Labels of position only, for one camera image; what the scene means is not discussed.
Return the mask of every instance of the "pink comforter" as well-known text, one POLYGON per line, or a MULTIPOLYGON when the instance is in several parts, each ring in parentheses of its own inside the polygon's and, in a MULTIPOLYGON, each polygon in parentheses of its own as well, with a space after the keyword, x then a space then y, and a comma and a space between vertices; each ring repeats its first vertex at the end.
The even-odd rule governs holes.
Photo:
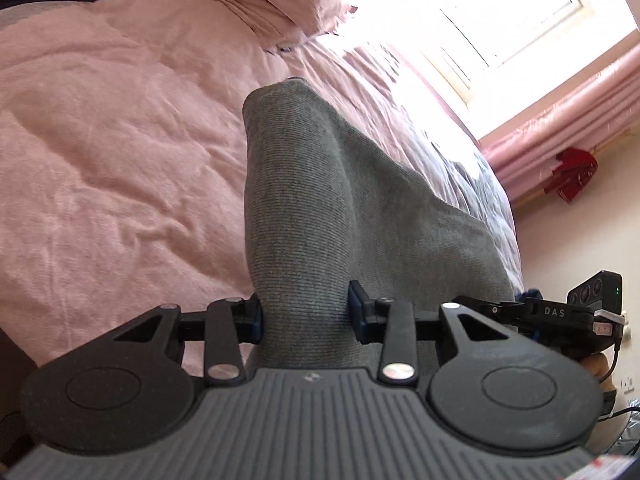
POLYGON ((156 304, 252 292, 241 108, 292 75, 484 220, 522 286, 493 173, 379 47, 271 55, 215 0, 100 0, 0 29, 0 52, 0 326, 38 364, 156 304))

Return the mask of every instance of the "red decoration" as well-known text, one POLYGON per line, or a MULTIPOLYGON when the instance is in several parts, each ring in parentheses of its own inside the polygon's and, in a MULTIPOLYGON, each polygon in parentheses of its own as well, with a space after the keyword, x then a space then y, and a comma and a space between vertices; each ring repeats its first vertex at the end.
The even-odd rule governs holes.
POLYGON ((565 202, 571 203, 591 180, 598 169, 598 162, 591 153, 577 148, 567 148, 556 158, 561 164, 553 170, 553 176, 545 186, 545 193, 557 191, 565 202))

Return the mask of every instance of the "red and white sticker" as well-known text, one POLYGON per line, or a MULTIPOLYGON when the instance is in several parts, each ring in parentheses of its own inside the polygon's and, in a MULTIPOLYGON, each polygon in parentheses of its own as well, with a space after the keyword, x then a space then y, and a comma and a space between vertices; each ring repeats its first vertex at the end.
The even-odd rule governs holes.
POLYGON ((564 480, 616 480, 635 459, 622 455, 602 455, 564 480))

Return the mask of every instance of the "pink curtain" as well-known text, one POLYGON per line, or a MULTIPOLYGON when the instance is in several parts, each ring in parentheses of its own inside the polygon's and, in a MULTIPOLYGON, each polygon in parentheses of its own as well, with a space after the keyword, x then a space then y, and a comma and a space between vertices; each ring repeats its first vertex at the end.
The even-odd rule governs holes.
POLYGON ((481 140, 481 150, 514 202, 548 180, 558 153, 594 152, 639 118, 640 44, 510 134, 481 140))

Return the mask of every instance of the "gray blanket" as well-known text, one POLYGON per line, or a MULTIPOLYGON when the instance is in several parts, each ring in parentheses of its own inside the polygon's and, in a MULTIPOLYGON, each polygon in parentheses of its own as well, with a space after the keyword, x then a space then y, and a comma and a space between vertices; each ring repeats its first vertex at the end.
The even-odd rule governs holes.
MULTIPOLYGON (((301 78, 244 103, 246 254, 266 335, 248 367, 375 368, 353 336, 349 280, 436 310, 458 295, 513 301, 484 224, 438 199, 301 78)), ((420 368, 436 367, 420 343, 420 368)))

